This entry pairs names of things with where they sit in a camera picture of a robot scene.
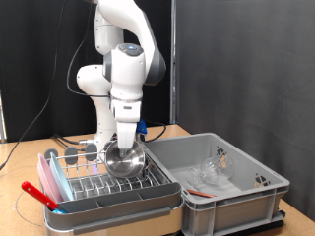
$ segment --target black curtain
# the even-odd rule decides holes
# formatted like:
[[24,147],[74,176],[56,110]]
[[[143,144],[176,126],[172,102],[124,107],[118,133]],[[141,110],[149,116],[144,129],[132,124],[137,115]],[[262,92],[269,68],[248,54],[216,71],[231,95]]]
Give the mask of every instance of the black curtain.
[[179,125],[213,132],[291,183],[315,219],[315,1],[177,1]]
[[[0,89],[9,142],[18,140],[40,111],[51,85],[58,23],[63,0],[0,1]],[[155,87],[144,87],[142,115],[168,123],[171,3],[168,0],[137,1],[149,20],[167,72]],[[53,95],[43,114],[30,129],[25,140],[91,134],[96,132],[95,107],[90,98],[70,93],[66,75],[70,60],[84,37],[89,1],[69,0],[61,27],[57,74]],[[95,6],[88,38],[72,69],[70,85],[76,83],[78,70],[90,64],[102,64],[95,50]],[[126,32],[126,42],[136,42]]]

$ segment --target metal pole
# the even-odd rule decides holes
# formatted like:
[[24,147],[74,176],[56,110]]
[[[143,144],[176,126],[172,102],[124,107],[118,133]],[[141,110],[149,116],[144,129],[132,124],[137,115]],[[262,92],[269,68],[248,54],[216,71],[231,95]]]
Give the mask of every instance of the metal pole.
[[1,143],[2,144],[6,143],[6,139],[4,137],[4,124],[2,121],[2,102],[0,106],[0,137],[1,137]]
[[171,4],[171,58],[170,58],[170,109],[169,123],[177,123],[177,82],[176,82],[176,0]]

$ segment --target metal bowl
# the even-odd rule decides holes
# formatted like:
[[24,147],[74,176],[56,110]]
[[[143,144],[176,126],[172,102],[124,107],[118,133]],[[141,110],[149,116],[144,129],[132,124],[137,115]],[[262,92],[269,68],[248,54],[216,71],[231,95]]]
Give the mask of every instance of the metal bowl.
[[120,157],[117,141],[113,142],[105,155],[107,171],[118,178],[132,178],[137,176],[145,166],[145,152],[138,143],[127,150],[125,157]]

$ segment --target table surface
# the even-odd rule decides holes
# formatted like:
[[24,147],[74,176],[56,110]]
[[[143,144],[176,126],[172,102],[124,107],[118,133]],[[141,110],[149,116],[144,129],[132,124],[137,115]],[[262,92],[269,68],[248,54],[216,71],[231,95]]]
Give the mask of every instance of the table surface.
[[[148,139],[160,133],[162,127],[149,128]],[[185,136],[188,132],[177,125],[167,126],[162,138]],[[70,137],[74,141],[92,139],[94,135]],[[0,162],[4,162],[14,143],[0,145]],[[17,212],[17,198],[23,192],[21,184],[29,181],[39,187],[38,174],[36,170],[37,154],[44,153],[48,148],[56,148],[59,153],[64,152],[53,140],[37,140],[21,142],[7,166],[0,172],[0,234],[10,236],[43,236],[44,223],[42,215],[42,204],[27,194],[21,195],[18,201],[19,213]],[[276,235],[315,235],[315,223],[285,201],[280,202],[280,209],[286,212],[284,227],[265,231],[256,236]]]

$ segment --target red utensil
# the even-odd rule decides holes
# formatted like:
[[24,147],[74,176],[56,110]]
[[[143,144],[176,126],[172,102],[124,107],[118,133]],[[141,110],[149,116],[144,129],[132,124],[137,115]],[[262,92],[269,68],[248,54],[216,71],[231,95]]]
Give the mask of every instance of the red utensil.
[[198,191],[194,191],[194,190],[187,190],[189,194],[192,194],[192,195],[198,195],[198,196],[201,196],[201,197],[206,197],[206,198],[214,198],[216,197],[216,195],[209,195],[209,194],[206,194],[206,193],[203,193],[203,192],[198,192]]
[[41,192],[37,187],[35,187],[30,182],[26,181],[22,184],[22,189],[28,194],[39,200],[41,203],[45,204],[48,208],[55,210],[58,208],[58,205],[51,200],[48,196]]

